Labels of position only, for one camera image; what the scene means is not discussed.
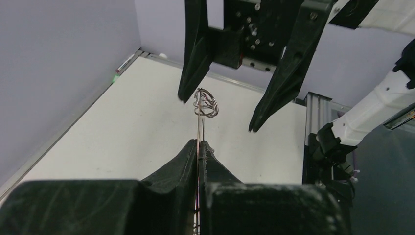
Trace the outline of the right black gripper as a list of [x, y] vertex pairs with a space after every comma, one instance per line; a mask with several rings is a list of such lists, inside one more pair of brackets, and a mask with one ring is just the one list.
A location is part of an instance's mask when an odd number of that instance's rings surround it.
[[207, 2], [185, 1], [178, 98], [187, 103], [213, 63], [275, 69], [249, 124], [249, 131], [257, 132], [299, 94], [334, 1], [225, 0], [223, 6], [224, 28], [209, 30]]

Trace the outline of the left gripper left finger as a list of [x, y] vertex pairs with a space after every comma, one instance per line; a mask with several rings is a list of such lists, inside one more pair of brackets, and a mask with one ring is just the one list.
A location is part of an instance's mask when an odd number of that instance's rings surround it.
[[17, 186], [0, 209], [3, 235], [190, 235], [197, 143], [143, 180], [42, 180]]

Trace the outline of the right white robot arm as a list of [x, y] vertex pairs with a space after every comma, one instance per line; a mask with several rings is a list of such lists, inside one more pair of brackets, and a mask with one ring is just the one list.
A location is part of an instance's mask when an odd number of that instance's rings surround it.
[[[184, 65], [178, 97], [196, 97], [198, 140], [204, 139], [207, 92], [199, 87], [212, 63], [237, 69], [248, 55], [247, 43], [259, 32], [261, 43], [272, 51], [254, 57], [275, 66], [270, 83], [254, 110], [249, 130], [258, 131], [268, 118], [292, 101], [300, 91], [323, 29], [330, 22], [346, 25], [346, 16], [332, 16], [337, 0], [262, 0], [259, 9], [248, 9], [239, 0], [227, 0], [226, 27], [208, 25], [207, 3], [185, 1]], [[364, 137], [379, 125], [391, 125], [415, 107], [415, 44], [402, 52], [391, 72], [348, 112], [307, 135], [303, 182], [331, 182], [332, 169], [346, 162]]]

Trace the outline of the metal perforated ring plate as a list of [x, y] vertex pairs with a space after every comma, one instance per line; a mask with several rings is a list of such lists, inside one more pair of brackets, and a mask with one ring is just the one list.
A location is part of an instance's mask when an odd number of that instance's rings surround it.
[[196, 93], [197, 101], [197, 116], [198, 116], [198, 129], [197, 129], [197, 188], [196, 188], [196, 204], [195, 204], [195, 225], [194, 225], [194, 235], [200, 234], [200, 159], [201, 159], [201, 142], [204, 140], [204, 117], [202, 116], [202, 104], [204, 103], [204, 98], [202, 97], [202, 92]]

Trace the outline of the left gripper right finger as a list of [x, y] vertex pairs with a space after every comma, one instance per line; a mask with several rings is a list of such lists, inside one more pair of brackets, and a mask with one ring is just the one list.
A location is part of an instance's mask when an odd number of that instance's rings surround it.
[[245, 184], [202, 141], [200, 233], [203, 235], [346, 235], [337, 200], [314, 185]]

